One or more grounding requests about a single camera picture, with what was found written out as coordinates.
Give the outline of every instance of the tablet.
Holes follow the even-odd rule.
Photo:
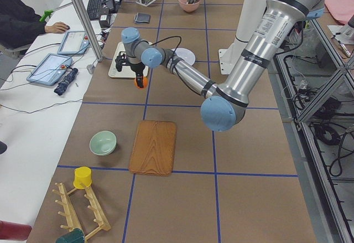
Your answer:
[[[85,31],[66,31],[60,43],[59,55],[83,55],[90,42]]]
[[[27,77],[33,84],[52,86],[60,80],[67,67],[72,63],[69,56],[48,54]]]

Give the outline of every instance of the red cup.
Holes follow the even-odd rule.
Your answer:
[[[31,230],[30,225],[0,221],[0,239],[23,241],[28,238]]]

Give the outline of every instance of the pink cloth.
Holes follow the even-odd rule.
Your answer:
[[[354,14],[354,0],[325,0],[327,9],[341,24],[347,24]]]

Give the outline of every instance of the light green bowl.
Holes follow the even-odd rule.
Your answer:
[[[111,131],[97,132],[90,140],[90,150],[98,156],[112,153],[116,147],[117,139]]]

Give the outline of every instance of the black keyboard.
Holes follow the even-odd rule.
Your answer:
[[[90,20],[98,20],[103,0],[88,0],[87,14]]]

